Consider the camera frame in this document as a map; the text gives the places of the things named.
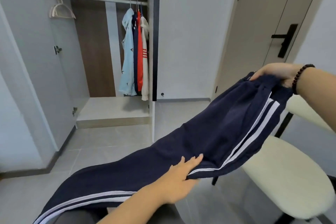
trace light blue shirt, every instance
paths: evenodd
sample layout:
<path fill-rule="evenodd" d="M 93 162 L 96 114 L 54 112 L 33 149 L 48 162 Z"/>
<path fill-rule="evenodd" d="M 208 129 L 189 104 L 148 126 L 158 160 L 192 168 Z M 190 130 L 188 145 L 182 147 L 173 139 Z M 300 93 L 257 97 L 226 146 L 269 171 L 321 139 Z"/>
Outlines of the light blue shirt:
<path fill-rule="evenodd" d="M 133 60 L 133 33 L 132 33 L 132 8 L 128 9 L 124 15 L 122 24 L 126 30 L 126 35 L 122 41 L 124 48 L 124 64 L 121 70 L 119 91 L 128 96 L 134 96 L 137 93 L 134 88 L 134 60 Z"/>

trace lower shelf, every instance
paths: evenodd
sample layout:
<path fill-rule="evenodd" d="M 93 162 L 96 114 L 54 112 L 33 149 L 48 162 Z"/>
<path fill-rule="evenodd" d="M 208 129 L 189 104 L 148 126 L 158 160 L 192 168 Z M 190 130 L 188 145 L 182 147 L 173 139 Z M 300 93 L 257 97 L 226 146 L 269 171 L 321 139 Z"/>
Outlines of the lower shelf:
<path fill-rule="evenodd" d="M 90 98 L 78 115 L 77 128 L 149 124 L 148 101 L 141 97 Z"/>

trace door lock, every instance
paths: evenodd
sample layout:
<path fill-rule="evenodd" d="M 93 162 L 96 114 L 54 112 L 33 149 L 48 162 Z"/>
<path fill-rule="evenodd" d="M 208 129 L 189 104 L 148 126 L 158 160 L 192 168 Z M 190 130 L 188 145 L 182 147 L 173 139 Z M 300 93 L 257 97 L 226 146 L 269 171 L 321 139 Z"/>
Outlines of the door lock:
<path fill-rule="evenodd" d="M 294 36 L 294 33 L 296 31 L 298 24 L 291 24 L 289 26 L 288 32 L 286 35 L 272 35 L 271 38 L 284 38 L 284 41 L 281 44 L 281 49 L 279 51 L 278 57 L 284 58 L 285 54 L 288 50 L 289 44 L 292 41 L 292 38 Z"/>

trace beaded bracelet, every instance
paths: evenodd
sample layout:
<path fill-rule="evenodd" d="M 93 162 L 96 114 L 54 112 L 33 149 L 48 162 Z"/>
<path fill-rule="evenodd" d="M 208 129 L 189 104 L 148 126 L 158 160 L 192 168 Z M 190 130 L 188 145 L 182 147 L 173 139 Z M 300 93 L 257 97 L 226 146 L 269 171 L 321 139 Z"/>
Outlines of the beaded bracelet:
<path fill-rule="evenodd" d="M 294 78 L 294 81 L 293 81 L 293 84 L 292 84 L 292 90 L 293 90 L 293 93 L 295 95 L 297 95 L 297 91 L 296 91 L 296 83 L 297 83 L 297 80 L 299 79 L 300 75 L 302 74 L 302 72 L 308 68 L 308 67 L 315 67 L 313 64 L 307 64 L 307 65 L 304 65 L 300 71 L 298 71 L 298 73 L 296 74 L 295 78 Z"/>

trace navy jacket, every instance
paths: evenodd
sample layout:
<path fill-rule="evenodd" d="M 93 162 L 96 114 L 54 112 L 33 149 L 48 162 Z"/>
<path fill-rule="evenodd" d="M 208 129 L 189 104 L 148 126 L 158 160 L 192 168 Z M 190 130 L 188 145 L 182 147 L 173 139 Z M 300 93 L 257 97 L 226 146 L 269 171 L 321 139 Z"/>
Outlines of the navy jacket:
<path fill-rule="evenodd" d="M 194 118 L 148 148 L 107 164 L 87 167 L 61 184 L 34 224 L 78 207 L 115 207 L 177 164 L 204 154 L 188 179 L 225 175 L 257 153 L 279 122 L 292 90 L 270 75 L 253 73 L 218 96 Z"/>

